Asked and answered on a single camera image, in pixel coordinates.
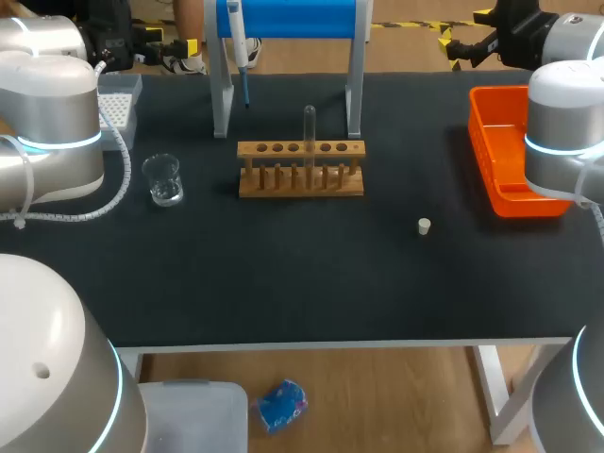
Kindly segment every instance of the black table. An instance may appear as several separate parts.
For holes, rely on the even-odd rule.
[[[237,196],[237,141],[301,138],[307,104],[318,139],[345,138],[344,77],[251,76],[251,109],[236,98],[229,138],[214,140],[206,78],[147,76],[122,204],[89,223],[4,223],[0,252],[59,272],[117,346],[569,337],[604,290],[592,214],[497,218],[466,129],[471,87],[528,78],[367,75],[366,196],[254,200]],[[186,193],[168,210],[140,171],[162,152],[180,159]],[[108,153],[101,190],[44,208],[101,206],[121,177]]]

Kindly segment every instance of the blue cloth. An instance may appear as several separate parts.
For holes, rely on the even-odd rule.
[[[256,401],[260,419],[266,430],[273,434],[287,427],[309,406],[304,390],[288,379],[264,398]]]
[[[230,38],[227,0],[217,0],[218,36]],[[242,0],[247,38],[353,39],[355,0]]]

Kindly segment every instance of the glass test tube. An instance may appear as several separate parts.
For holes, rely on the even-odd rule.
[[[314,142],[317,115],[313,106],[304,107],[304,167],[312,172],[314,168]]]

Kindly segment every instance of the small white cap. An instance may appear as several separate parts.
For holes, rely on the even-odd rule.
[[[430,219],[419,219],[419,221],[417,222],[417,230],[419,231],[419,234],[421,234],[422,236],[426,236],[431,225],[432,223],[430,222]]]

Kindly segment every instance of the pipette stand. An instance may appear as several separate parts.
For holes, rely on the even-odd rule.
[[[365,40],[370,21],[367,0],[330,0],[321,8],[317,5],[317,2],[301,0],[243,0],[245,36],[351,40],[344,93],[348,138],[359,139]],[[226,0],[204,0],[204,11],[206,42],[210,55],[214,137],[225,138],[234,92],[225,48],[225,38],[230,38]],[[249,90],[251,105],[254,108],[253,83],[250,83]]]
[[[298,198],[313,196],[361,196],[364,194],[359,160],[365,142],[316,142],[315,166],[291,162],[290,166],[264,162],[302,160],[304,142],[239,142],[237,157],[244,162],[239,183],[243,198]],[[344,165],[339,160],[349,160]]]

